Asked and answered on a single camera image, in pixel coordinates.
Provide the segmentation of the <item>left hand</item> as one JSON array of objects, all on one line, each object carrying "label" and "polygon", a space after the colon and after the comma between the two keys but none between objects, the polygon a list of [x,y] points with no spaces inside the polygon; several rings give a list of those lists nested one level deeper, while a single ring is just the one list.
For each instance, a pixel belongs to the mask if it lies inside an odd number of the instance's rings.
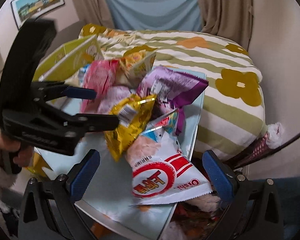
[{"label": "left hand", "polygon": [[8,136],[2,134],[0,129],[0,162],[2,161],[3,152],[19,152],[16,157],[13,158],[13,162],[20,167],[29,166],[32,156],[33,156],[33,147],[27,146],[21,148],[21,143],[15,140],[10,139]]}]

